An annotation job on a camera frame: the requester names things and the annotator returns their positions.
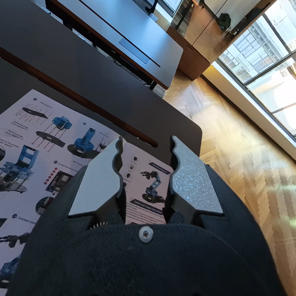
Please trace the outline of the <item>robot arm instruction booklet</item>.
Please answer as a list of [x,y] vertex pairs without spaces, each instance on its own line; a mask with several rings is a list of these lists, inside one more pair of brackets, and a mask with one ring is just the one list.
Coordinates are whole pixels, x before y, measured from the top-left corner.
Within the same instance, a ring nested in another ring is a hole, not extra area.
[[[1,114],[1,295],[50,202],[117,137],[105,125],[36,90]],[[126,224],[164,224],[172,168],[128,142],[122,161]]]

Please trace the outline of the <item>large glass window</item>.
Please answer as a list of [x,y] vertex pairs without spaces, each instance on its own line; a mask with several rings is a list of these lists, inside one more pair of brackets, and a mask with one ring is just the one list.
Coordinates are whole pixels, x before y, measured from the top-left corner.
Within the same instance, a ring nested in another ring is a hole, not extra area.
[[295,141],[296,1],[272,4],[220,55],[219,65]]

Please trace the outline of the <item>black mesh office chair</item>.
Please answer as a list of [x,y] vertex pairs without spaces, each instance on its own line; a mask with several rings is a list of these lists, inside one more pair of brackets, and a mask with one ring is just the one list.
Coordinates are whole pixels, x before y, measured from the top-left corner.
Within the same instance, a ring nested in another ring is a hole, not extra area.
[[146,6],[145,10],[148,13],[149,17],[156,22],[158,20],[158,17],[154,14],[154,11],[156,9],[156,5],[158,3],[158,0],[154,0],[153,4],[149,0],[145,0],[146,4],[149,4],[150,7]]

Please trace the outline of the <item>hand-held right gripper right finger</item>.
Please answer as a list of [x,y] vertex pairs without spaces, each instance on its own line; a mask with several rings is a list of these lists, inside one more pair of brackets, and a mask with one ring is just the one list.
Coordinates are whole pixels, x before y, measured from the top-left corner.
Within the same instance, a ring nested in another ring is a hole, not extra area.
[[198,216],[224,216],[205,163],[176,136],[170,138],[171,167],[164,218],[168,224],[175,213],[186,224],[195,224]]

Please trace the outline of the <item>mirrored wooden cabinet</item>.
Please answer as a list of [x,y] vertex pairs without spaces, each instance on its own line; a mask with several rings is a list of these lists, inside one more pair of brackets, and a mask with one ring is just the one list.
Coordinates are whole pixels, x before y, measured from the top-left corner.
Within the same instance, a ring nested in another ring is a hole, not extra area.
[[198,78],[275,2],[183,1],[167,29],[183,48],[178,68],[191,80]]

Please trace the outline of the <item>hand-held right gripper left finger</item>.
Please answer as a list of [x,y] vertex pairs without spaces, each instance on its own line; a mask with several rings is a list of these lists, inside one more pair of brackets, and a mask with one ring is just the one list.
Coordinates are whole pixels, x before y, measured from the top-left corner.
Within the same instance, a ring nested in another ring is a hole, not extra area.
[[94,216],[103,225],[110,215],[118,214],[125,223],[126,193],[120,174],[125,143],[119,136],[87,165],[78,181],[69,217]]

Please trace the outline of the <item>empty black desk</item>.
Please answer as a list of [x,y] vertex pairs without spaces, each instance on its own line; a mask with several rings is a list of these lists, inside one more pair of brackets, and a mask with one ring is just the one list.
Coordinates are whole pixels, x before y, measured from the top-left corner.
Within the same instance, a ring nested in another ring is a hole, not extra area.
[[133,1],[46,1],[46,8],[150,85],[167,90],[183,48]]

